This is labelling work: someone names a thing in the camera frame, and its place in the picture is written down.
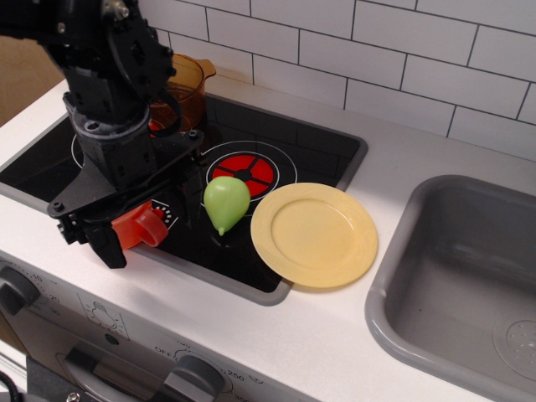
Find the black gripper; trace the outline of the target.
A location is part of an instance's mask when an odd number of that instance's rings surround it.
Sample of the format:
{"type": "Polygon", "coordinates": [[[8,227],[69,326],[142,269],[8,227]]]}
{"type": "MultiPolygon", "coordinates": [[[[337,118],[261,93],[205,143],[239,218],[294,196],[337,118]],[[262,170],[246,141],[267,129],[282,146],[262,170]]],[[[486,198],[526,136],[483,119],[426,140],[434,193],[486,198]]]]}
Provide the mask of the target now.
{"type": "Polygon", "coordinates": [[[88,242],[109,268],[125,268],[112,220],[174,185],[180,185],[184,223],[191,227],[198,219],[204,190],[204,170],[196,163],[201,131],[153,134],[147,107],[120,123],[92,119],[76,109],[68,116],[83,164],[48,206],[67,243],[88,242]]]}

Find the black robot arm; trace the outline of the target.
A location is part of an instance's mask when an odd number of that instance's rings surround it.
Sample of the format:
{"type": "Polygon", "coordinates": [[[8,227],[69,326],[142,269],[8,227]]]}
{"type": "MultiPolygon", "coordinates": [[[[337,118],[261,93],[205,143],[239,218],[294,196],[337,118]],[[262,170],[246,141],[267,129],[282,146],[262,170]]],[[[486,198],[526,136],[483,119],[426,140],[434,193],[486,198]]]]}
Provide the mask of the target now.
{"type": "Polygon", "coordinates": [[[176,73],[173,51],[135,1],[4,1],[1,33],[36,41],[68,83],[64,103],[83,165],[49,215],[68,243],[124,267],[113,221],[165,190],[186,205],[200,169],[200,131],[183,132],[179,121],[149,126],[152,101],[181,109],[165,88],[176,73]]]}

